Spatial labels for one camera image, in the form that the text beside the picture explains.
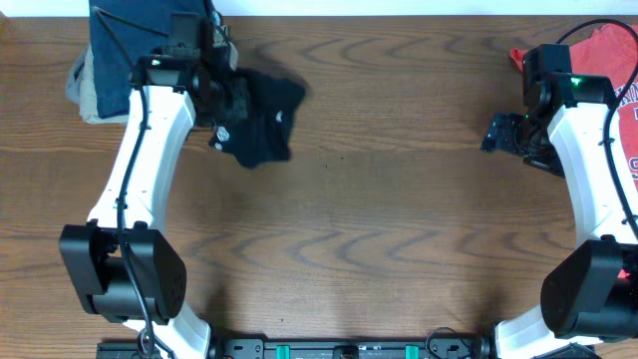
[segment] dark blue cloth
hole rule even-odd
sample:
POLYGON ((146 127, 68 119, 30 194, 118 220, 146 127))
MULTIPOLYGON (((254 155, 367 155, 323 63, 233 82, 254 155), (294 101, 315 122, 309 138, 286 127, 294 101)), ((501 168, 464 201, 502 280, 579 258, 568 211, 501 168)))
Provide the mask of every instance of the dark blue cloth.
MULTIPOLYGON (((165 33, 170 30, 173 12, 194 12, 207 17, 204 1, 209 0, 90 0, 113 15, 165 33)), ((163 45, 166 38, 147 33, 116 20, 105 18, 113 32, 127 49, 134 63, 151 50, 163 45)), ((95 72, 98 115, 100 118, 125 115, 129 112, 130 68, 124 55, 113 42, 100 20, 92 13, 89 20, 93 67, 95 72)))

